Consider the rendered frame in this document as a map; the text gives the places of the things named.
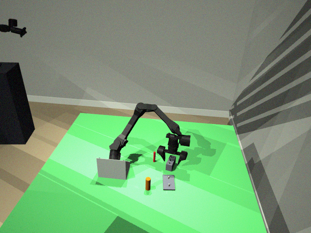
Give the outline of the orange cylinder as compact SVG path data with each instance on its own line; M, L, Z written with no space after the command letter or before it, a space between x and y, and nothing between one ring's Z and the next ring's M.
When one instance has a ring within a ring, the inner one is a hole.
M145 186L145 189L146 189L147 191L150 190L150 184L151 184L151 178L150 178L150 177L147 177L147 178L146 178L146 186Z

